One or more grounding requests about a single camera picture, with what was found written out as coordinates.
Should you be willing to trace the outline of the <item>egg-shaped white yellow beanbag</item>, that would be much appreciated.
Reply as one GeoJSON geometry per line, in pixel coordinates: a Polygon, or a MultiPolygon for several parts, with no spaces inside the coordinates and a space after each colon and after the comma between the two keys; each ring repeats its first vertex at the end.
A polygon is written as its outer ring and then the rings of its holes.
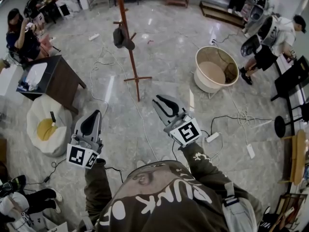
{"type": "Polygon", "coordinates": [[[27,113],[27,134],[32,144],[49,157],[60,157],[67,150],[72,126],[71,112],[47,95],[32,103],[27,113]],[[50,112],[54,112],[53,123],[50,112]]]}

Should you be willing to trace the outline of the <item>person's right forearm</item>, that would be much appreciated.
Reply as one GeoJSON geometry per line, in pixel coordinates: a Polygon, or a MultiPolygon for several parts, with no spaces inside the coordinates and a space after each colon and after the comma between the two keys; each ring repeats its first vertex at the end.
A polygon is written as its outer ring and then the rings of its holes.
{"type": "Polygon", "coordinates": [[[227,196],[225,184],[230,183],[231,180],[212,164],[210,157],[204,153],[202,147],[197,143],[191,143],[186,147],[180,147],[179,150],[184,154],[191,174],[198,182],[223,197],[227,196]]]}

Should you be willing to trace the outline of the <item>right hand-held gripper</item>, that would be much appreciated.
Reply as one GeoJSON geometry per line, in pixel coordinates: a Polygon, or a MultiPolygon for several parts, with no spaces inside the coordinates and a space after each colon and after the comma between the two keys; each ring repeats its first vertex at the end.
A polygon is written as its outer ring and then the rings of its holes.
{"type": "Polygon", "coordinates": [[[156,97],[159,101],[153,99],[152,105],[166,126],[164,131],[170,138],[176,141],[181,147],[186,147],[202,135],[197,120],[191,117],[188,112],[185,112],[184,105],[179,99],[163,94],[156,95],[156,97]],[[171,114],[162,107],[160,101],[172,110],[171,114]]]}

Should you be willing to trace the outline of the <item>person's brown printed shirt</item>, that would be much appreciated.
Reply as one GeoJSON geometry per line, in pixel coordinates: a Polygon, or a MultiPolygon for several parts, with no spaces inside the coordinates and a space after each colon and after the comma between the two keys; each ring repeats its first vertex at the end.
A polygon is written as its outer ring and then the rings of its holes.
{"type": "Polygon", "coordinates": [[[232,181],[227,196],[167,160],[134,170],[92,220],[93,232],[256,232],[261,203],[232,181]]]}

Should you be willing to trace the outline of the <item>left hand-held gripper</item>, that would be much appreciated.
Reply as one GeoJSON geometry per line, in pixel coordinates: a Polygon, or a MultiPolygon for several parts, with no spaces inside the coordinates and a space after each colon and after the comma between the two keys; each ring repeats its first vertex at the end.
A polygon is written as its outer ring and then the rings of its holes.
{"type": "Polygon", "coordinates": [[[67,144],[67,163],[86,169],[93,167],[103,148],[103,142],[99,138],[101,122],[100,110],[95,110],[78,119],[71,142],[67,144]]]}

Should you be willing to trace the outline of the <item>dark wooden side table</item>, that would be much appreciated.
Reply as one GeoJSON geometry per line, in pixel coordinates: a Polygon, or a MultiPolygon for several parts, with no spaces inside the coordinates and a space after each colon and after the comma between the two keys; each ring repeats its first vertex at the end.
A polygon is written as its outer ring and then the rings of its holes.
{"type": "Polygon", "coordinates": [[[29,62],[25,66],[21,79],[18,81],[16,91],[32,101],[45,94],[66,109],[78,114],[78,109],[73,106],[78,86],[86,88],[86,84],[64,58],[61,55],[56,55],[29,62]],[[26,77],[36,64],[47,64],[47,66],[43,69],[42,78],[37,88],[30,91],[21,84],[26,82],[26,77]]]}

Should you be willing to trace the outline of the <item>grey double bin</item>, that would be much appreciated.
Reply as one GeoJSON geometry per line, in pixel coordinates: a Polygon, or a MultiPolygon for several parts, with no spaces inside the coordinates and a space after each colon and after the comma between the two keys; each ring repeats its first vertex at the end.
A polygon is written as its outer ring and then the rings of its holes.
{"type": "Polygon", "coordinates": [[[249,37],[249,31],[257,29],[263,17],[265,5],[266,0],[253,0],[253,7],[249,13],[248,22],[242,30],[246,37],[249,37]]]}
{"type": "Polygon", "coordinates": [[[272,47],[276,41],[279,31],[278,18],[276,16],[269,16],[257,33],[250,37],[241,46],[241,55],[243,57],[251,54],[256,55],[262,49],[263,45],[272,47]]]}

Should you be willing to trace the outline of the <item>black round-base stool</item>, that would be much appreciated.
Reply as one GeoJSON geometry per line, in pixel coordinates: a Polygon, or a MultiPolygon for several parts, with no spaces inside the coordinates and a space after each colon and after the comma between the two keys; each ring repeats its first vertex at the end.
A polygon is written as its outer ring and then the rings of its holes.
{"type": "Polygon", "coordinates": [[[279,138],[284,137],[285,132],[286,132],[286,127],[288,125],[291,126],[291,134],[292,134],[292,136],[294,136],[295,135],[295,127],[294,127],[295,122],[300,121],[300,120],[302,120],[304,122],[309,122],[309,102],[298,105],[294,108],[291,107],[290,102],[288,102],[288,105],[289,105],[288,111],[289,111],[289,115],[290,115],[290,122],[285,122],[284,118],[281,117],[281,116],[277,116],[275,118],[275,121],[274,121],[275,133],[279,138]],[[293,110],[298,109],[298,108],[301,109],[301,116],[294,119],[293,110]]]}

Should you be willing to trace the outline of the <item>black desk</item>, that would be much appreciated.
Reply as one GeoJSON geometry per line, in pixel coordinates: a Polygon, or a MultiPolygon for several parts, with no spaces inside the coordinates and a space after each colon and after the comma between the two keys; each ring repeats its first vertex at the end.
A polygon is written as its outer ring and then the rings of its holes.
{"type": "Polygon", "coordinates": [[[309,61],[304,56],[301,56],[296,61],[288,62],[281,55],[277,58],[275,65],[279,72],[279,77],[275,80],[277,94],[271,98],[271,101],[279,97],[285,98],[292,89],[309,78],[309,61]]]}

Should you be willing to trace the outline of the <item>person's left forearm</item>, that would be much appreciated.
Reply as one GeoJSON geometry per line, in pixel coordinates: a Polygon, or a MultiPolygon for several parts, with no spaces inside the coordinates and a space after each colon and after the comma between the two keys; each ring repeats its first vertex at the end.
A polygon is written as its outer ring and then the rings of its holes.
{"type": "Polygon", "coordinates": [[[85,208],[92,220],[98,219],[101,211],[112,199],[105,164],[106,161],[99,158],[91,169],[85,170],[85,208]]]}

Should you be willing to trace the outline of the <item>pink chair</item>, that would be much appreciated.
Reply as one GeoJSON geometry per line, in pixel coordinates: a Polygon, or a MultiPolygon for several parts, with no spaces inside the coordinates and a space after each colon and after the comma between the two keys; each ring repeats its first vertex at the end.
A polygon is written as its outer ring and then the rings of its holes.
{"type": "Polygon", "coordinates": [[[61,52],[60,49],[58,49],[54,45],[52,45],[52,41],[54,39],[55,38],[50,37],[49,34],[46,34],[39,39],[40,49],[43,52],[45,57],[54,56],[54,55],[61,52]]]}

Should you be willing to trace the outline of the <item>white cabinet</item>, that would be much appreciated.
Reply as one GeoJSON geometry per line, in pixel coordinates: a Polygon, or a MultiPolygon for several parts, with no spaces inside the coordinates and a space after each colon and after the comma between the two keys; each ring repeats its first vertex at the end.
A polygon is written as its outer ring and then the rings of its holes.
{"type": "Polygon", "coordinates": [[[0,96],[15,98],[21,94],[16,91],[23,69],[16,64],[3,68],[0,73],[0,96]]]}

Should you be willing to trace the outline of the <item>brown wooden coat rack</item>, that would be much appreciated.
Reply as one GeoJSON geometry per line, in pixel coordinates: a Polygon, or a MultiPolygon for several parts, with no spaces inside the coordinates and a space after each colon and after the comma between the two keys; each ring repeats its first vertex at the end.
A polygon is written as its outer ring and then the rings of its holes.
{"type": "MultiPolygon", "coordinates": [[[[125,8],[124,0],[118,0],[118,4],[119,4],[120,15],[121,15],[121,21],[120,22],[114,22],[114,24],[124,26],[125,35],[132,41],[133,38],[136,36],[136,33],[133,33],[131,36],[129,34],[127,20],[126,20],[126,12],[128,11],[128,9],[125,8]]],[[[124,81],[125,82],[135,81],[136,91],[137,91],[137,100],[140,101],[139,81],[142,80],[142,79],[152,79],[152,77],[151,76],[145,76],[145,77],[138,76],[138,73],[137,73],[137,70],[136,70],[136,65],[135,65],[135,60],[134,60],[134,56],[133,56],[133,50],[129,50],[128,52],[129,52],[129,57],[130,57],[130,62],[131,62],[134,77],[133,78],[127,78],[124,81]]]]}

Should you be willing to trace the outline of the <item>white crumpled cloth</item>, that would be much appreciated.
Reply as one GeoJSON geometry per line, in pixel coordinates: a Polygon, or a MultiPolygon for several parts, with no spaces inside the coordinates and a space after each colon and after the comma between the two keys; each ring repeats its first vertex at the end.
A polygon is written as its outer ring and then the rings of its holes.
{"type": "Polygon", "coordinates": [[[18,89],[22,91],[35,91],[38,88],[38,85],[36,83],[27,83],[26,81],[19,81],[18,82],[18,89]]]}

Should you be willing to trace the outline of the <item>dark grey cap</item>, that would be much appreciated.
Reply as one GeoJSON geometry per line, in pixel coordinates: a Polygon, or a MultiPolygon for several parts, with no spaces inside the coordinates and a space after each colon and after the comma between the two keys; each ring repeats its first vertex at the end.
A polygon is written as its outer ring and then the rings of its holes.
{"type": "Polygon", "coordinates": [[[134,50],[135,44],[128,37],[124,25],[119,25],[113,32],[113,43],[117,48],[125,47],[128,50],[134,50]]]}

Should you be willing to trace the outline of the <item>round cream basket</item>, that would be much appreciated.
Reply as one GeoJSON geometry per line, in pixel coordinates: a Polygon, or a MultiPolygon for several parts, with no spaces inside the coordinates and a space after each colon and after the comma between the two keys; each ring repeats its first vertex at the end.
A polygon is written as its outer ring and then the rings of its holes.
{"type": "Polygon", "coordinates": [[[195,84],[209,96],[238,81],[237,63],[228,52],[216,46],[204,46],[198,49],[195,61],[195,84]]]}

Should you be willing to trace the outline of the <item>white tray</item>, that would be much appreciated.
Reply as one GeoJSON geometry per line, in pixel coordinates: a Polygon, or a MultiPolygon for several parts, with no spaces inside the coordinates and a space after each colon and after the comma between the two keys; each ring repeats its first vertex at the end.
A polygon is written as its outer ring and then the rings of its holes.
{"type": "Polygon", "coordinates": [[[39,64],[34,64],[28,74],[27,74],[27,77],[26,77],[26,82],[27,83],[36,83],[38,84],[42,77],[43,77],[43,74],[47,68],[47,62],[43,62],[43,63],[39,63],[39,64]]]}

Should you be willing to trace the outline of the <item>low wooden platform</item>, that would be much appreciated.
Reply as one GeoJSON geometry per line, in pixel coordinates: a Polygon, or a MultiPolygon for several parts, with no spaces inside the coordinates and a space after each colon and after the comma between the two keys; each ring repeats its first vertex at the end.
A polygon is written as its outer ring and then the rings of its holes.
{"type": "Polygon", "coordinates": [[[244,20],[234,13],[229,13],[227,9],[203,0],[200,1],[199,6],[204,17],[225,22],[241,29],[244,28],[244,20]]]}

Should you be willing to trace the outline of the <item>white cardboard box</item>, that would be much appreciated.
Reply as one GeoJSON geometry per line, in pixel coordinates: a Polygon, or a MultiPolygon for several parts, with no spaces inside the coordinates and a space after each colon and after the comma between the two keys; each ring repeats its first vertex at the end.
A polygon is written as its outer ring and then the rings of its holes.
{"type": "Polygon", "coordinates": [[[43,212],[34,213],[29,215],[30,226],[36,232],[48,232],[56,225],[50,219],[48,219],[43,212]]]}
{"type": "Polygon", "coordinates": [[[48,230],[47,232],[69,232],[68,224],[67,224],[67,222],[64,222],[64,223],[48,230]]]}

